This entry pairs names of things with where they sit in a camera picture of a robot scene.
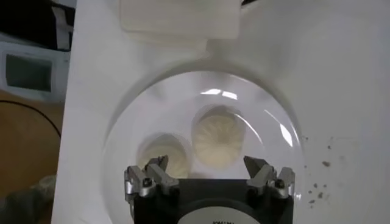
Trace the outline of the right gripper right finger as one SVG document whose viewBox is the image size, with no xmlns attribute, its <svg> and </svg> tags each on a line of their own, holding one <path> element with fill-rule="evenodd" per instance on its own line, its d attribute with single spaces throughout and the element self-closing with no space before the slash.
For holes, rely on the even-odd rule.
<svg viewBox="0 0 390 224">
<path fill-rule="evenodd" d="M 277 199 L 293 197 L 295 193 L 295 173 L 292 168 L 283 167 L 278 173 L 267 161 L 245 156 L 243 158 L 250 179 L 247 185 L 257 191 L 257 195 L 271 194 Z"/>
</svg>

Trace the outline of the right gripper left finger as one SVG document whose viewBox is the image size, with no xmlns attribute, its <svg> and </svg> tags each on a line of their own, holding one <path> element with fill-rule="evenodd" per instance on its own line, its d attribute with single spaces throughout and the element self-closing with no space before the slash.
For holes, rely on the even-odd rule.
<svg viewBox="0 0 390 224">
<path fill-rule="evenodd" d="M 124 171 L 124 195 L 126 202 L 136 197 L 150 198 L 159 190 L 163 195 L 172 195 L 179 191 L 179 180 L 169 176 L 165 170 L 169 158 L 167 155 L 150 159 L 143 169 L 129 166 Z"/>
</svg>

